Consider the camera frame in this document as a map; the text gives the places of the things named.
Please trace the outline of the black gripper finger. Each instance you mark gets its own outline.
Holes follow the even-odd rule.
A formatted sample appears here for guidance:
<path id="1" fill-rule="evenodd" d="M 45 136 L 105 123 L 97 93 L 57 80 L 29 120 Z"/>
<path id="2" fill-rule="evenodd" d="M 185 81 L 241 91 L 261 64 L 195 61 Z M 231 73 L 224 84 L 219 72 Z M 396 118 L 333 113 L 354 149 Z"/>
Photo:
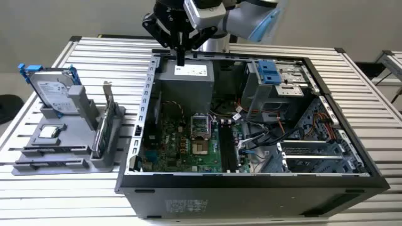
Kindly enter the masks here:
<path id="1" fill-rule="evenodd" d="M 160 45 L 176 51 L 176 65 L 181 66 L 181 45 L 180 32 L 176 29 L 175 21 L 168 16 L 168 31 L 165 32 L 157 24 L 157 17 L 153 13 L 145 14 L 141 25 Z"/>
<path id="2" fill-rule="evenodd" d="M 197 49 L 208 38 L 216 33 L 217 28 L 215 26 L 201 29 L 193 36 L 189 37 L 189 30 L 181 34 L 180 43 L 180 65 L 184 66 L 185 52 Z"/>

